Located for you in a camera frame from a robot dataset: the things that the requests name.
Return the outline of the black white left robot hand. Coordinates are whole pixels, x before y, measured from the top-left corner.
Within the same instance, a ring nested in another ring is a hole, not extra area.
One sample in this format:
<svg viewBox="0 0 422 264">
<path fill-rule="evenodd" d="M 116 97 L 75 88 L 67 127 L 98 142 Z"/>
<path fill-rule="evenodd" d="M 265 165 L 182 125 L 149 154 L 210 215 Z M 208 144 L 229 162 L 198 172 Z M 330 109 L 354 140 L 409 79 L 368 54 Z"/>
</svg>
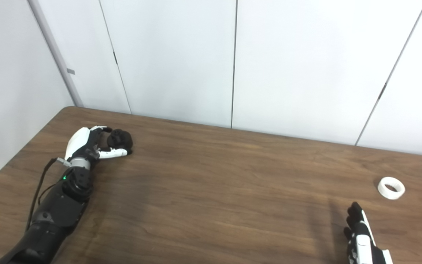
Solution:
<svg viewBox="0 0 422 264">
<path fill-rule="evenodd" d="M 64 160 L 68 166 L 89 168 L 98 160 L 125 157 L 132 152 L 129 132 L 108 126 L 82 127 L 68 141 Z"/>
</svg>

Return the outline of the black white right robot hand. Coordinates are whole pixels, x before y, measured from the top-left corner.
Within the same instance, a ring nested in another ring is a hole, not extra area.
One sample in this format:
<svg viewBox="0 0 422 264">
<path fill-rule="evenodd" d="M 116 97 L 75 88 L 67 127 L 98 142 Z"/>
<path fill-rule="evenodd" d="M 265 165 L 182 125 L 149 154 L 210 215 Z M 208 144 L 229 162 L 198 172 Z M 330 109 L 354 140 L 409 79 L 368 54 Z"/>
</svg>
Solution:
<svg viewBox="0 0 422 264">
<path fill-rule="evenodd" d="M 344 235 L 347 239 L 347 259 L 349 264 L 392 264 L 388 249 L 377 247 L 365 211 L 353 202 L 347 209 Z"/>
</svg>

